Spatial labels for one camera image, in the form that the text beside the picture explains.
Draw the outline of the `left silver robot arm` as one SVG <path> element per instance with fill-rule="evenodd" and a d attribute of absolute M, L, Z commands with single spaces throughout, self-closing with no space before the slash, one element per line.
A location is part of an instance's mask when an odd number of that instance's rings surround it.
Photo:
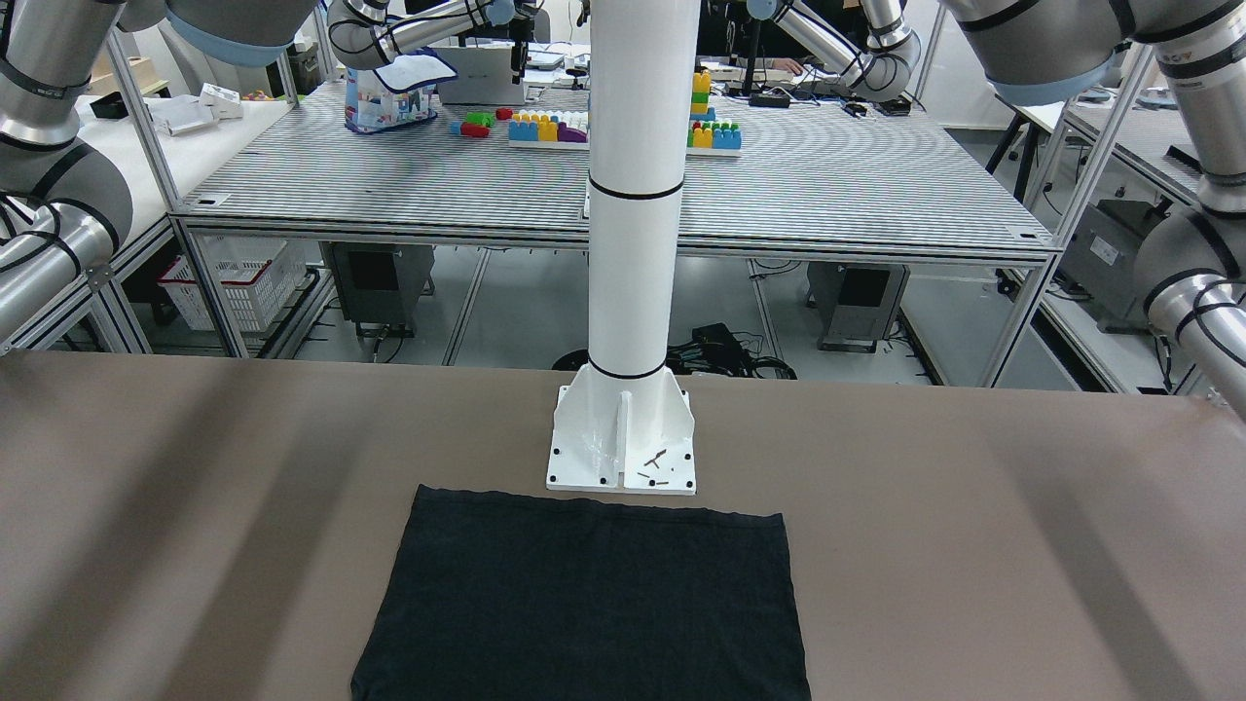
<path fill-rule="evenodd" d="M 949 1 L 988 83 L 1015 106 L 1072 98 L 1116 45 L 1153 49 L 1182 123 L 1170 154 L 1197 174 L 1187 208 L 1138 247 L 1140 311 L 1244 413 L 1244 17 L 1241 1 Z"/>

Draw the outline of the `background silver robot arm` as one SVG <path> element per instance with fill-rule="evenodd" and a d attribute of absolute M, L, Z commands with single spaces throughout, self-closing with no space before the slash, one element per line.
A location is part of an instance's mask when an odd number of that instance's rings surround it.
<path fill-rule="evenodd" d="M 516 1 L 444 1 L 405 17 L 390 17 L 386 1 L 333 1 L 326 36 L 343 66 L 368 71 L 471 27 L 506 26 L 516 17 Z"/>

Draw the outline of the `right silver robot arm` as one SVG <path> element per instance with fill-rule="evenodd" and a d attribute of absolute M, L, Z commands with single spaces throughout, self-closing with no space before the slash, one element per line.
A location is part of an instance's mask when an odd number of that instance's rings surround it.
<path fill-rule="evenodd" d="M 111 32 L 167 21 L 202 54 L 263 66 L 292 44 L 312 9 L 312 1 L 2 4 L 2 195 L 32 212 L 2 243 L 2 337 L 107 265 L 128 239 L 128 183 L 80 137 L 76 108 Z"/>

